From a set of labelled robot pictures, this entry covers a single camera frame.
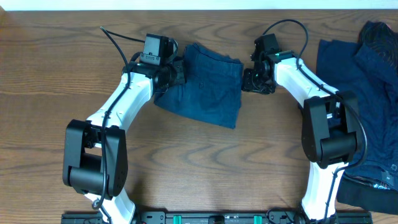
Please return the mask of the dark blue denim shorts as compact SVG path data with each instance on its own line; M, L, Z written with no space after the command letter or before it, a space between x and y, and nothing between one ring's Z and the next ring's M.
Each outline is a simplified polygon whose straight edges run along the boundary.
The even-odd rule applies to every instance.
M186 83L156 95L154 104L177 115L234 129L241 107L243 63L194 43L183 53Z

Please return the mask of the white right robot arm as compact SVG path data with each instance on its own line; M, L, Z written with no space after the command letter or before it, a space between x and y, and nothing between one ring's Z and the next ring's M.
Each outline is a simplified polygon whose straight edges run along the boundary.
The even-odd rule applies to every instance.
M254 67L245 69L242 90L268 95L282 86L302 110L301 142L310 172L300 210L289 222L340 223L335 209L340 181L354 166L354 155L367 147L357 97L318 78L297 54L279 47L275 34L261 35L254 46Z

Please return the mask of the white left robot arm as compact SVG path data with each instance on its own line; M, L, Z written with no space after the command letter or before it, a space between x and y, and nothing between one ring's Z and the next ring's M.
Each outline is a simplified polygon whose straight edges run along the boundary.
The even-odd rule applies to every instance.
M62 223L140 223L124 188L128 172L126 133L156 93L186 82L178 43L147 34L144 49L124 59L121 81L106 103L86 120L73 119L65 133L62 179L90 199L93 211L65 213Z

